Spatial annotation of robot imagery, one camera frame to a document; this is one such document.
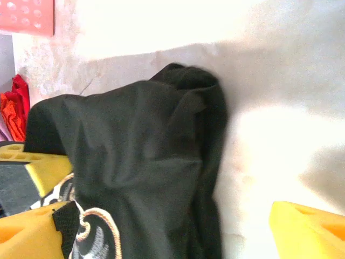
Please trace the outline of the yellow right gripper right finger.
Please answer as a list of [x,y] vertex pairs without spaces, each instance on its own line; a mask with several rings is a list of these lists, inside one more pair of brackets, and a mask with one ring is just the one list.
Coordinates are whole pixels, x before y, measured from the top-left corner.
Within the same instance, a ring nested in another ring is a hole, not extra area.
[[344,259],[344,216],[276,201],[270,228],[280,258]]

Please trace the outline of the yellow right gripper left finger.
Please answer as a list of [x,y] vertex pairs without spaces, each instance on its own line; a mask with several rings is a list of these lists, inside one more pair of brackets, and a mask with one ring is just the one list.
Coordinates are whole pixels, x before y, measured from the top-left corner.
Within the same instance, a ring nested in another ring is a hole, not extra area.
[[74,201],[1,219],[1,258],[68,258],[79,227]]

